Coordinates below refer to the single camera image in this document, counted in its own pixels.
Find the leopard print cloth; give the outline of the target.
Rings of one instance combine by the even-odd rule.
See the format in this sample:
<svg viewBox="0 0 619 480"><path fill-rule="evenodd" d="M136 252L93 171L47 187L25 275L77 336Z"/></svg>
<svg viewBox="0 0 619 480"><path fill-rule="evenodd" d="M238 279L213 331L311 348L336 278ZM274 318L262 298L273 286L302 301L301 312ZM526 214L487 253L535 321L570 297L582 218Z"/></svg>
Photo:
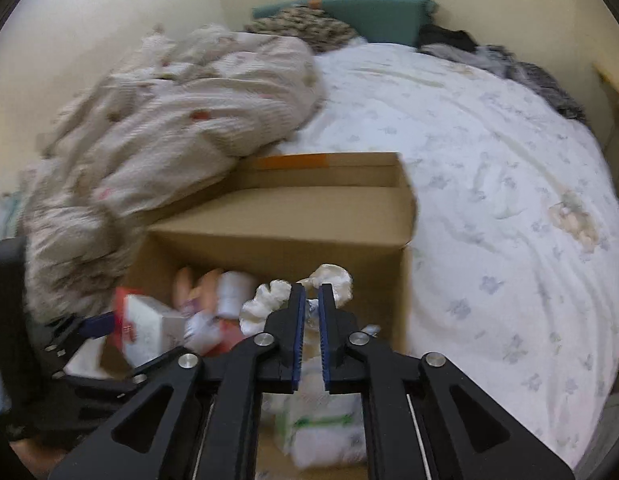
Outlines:
<svg viewBox="0 0 619 480"><path fill-rule="evenodd" d="M315 54L340 50L361 40L356 29L320 9L288 6L265 18L253 18L243 27L252 34L295 37Z"/></svg>

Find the white red carton box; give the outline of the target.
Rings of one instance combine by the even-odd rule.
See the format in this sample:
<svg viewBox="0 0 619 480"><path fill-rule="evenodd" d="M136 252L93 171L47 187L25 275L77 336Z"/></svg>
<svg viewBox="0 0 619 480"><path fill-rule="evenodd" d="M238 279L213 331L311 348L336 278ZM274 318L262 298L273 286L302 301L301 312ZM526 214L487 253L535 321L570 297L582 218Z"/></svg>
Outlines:
<svg viewBox="0 0 619 480"><path fill-rule="evenodd" d="M117 287L113 339L132 367L138 367L183 345L186 319L177 310L138 289Z"/></svg>

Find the red small box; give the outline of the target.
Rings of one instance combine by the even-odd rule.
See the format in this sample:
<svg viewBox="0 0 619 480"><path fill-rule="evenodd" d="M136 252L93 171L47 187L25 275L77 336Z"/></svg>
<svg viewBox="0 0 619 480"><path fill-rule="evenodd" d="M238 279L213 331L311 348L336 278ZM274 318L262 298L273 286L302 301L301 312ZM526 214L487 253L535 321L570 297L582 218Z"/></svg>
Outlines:
<svg viewBox="0 0 619 480"><path fill-rule="evenodd" d="M220 318L218 320L218 327L220 330L220 343L207 352L207 356L221 356L228 353L246 338L244 333L242 333L238 320Z"/></svg>

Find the beige patterned blanket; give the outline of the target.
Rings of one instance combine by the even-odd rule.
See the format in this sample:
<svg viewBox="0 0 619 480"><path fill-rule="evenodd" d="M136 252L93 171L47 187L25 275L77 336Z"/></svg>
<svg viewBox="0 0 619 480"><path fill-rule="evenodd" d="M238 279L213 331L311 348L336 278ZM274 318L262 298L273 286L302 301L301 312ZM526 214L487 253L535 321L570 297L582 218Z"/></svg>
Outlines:
<svg viewBox="0 0 619 480"><path fill-rule="evenodd" d="M325 95L295 37L159 32L59 112L23 177L25 290L40 323L110 305L146 226L280 142Z"/></svg>

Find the brown cardboard box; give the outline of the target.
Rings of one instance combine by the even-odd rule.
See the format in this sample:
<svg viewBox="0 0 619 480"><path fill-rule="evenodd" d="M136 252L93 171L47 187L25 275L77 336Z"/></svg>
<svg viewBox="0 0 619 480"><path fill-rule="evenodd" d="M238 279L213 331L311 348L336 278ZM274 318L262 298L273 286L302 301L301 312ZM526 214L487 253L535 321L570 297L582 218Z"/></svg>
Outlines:
<svg viewBox="0 0 619 480"><path fill-rule="evenodd" d="M243 271L268 283L297 282L323 263L337 264L353 278L346 311L360 325L380 325L405 353L416 218L395 153L247 159L224 180L152 212L120 284L169 304L185 266Z"/></svg>

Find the white green medicine box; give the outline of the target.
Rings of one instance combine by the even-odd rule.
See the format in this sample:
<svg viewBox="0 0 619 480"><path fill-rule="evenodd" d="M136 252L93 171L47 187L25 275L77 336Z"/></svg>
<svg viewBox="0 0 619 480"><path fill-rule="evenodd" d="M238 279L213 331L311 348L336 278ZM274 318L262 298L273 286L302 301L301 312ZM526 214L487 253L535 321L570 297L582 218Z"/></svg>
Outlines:
<svg viewBox="0 0 619 480"><path fill-rule="evenodd" d="M278 400L274 440L295 468L346 467L367 460L360 394L331 394L323 375L311 373L296 392Z"/></svg>

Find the white floral bed sheet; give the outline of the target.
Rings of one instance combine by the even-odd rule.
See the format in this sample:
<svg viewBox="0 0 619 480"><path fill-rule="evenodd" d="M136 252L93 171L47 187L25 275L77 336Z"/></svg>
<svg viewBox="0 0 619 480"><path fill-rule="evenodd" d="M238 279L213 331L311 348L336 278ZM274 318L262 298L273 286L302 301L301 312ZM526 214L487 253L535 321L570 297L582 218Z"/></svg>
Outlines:
<svg viewBox="0 0 619 480"><path fill-rule="evenodd" d="M595 137L521 84L397 44L315 64L325 102L281 151L401 156L410 351L449 356L576 466L619 369L619 201Z"/></svg>

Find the green pillow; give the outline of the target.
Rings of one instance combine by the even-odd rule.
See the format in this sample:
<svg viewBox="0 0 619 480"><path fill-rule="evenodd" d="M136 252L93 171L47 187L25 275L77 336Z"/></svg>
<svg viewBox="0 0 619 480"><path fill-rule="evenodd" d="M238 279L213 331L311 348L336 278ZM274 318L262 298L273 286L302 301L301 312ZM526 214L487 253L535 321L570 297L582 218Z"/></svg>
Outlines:
<svg viewBox="0 0 619 480"><path fill-rule="evenodd" d="M434 22L434 0L292 0L255 6L252 18L269 18L289 6L309 6L349 24L368 42L414 47L423 25Z"/></svg>

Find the white cap bottle in box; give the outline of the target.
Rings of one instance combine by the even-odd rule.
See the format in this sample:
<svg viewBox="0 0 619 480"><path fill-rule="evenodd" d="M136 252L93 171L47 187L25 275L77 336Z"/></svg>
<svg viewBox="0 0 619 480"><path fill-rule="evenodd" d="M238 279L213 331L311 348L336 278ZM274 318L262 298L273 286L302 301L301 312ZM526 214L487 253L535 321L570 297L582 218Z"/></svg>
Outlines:
<svg viewBox="0 0 619 480"><path fill-rule="evenodd" d="M218 318L239 318L242 306L254 297L256 287L256 278L251 274L236 271L221 274L217 286Z"/></svg>

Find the dark clothes pile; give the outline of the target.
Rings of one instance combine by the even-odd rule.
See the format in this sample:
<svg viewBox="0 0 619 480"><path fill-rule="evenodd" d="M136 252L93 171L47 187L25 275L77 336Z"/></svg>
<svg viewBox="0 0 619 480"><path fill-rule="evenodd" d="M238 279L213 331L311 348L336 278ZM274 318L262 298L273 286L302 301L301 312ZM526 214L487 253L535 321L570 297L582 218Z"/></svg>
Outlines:
<svg viewBox="0 0 619 480"><path fill-rule="evenodd" d="M464 30L450 30L434 24L420 28L417 49L443 60L486 70L501 79L522 84L543 98L559 115L588 125L585 110L547 70L518 60L503 46L478 44Z"/></svg>

